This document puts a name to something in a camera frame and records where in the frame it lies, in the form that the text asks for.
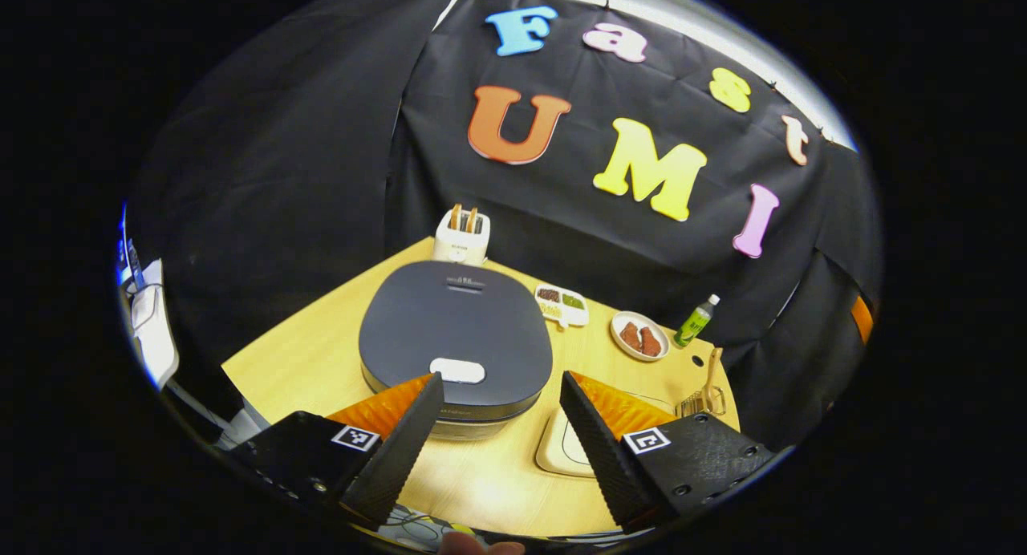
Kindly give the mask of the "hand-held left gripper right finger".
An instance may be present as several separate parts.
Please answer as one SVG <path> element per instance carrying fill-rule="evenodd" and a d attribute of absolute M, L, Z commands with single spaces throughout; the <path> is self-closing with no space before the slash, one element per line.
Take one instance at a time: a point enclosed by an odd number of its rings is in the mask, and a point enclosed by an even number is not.
<path fill-rule="evenodd" d="M 562 373 L 560 405 L 626 533 L 694 520 L 775 466 L 712 414 L 678 417 L 574 371 Z"/>

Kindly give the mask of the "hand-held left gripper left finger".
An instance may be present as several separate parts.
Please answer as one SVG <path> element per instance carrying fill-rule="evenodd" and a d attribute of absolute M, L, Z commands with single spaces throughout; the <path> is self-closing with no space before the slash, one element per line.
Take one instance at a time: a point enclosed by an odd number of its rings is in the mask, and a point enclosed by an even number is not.
<path fill-rule="evenodd" d="M 301 510 L 377 529 L 388 522 L 443 402 L 441 375 L 422 375 L 328 417 L 295 411 L 227 454 Z"/>

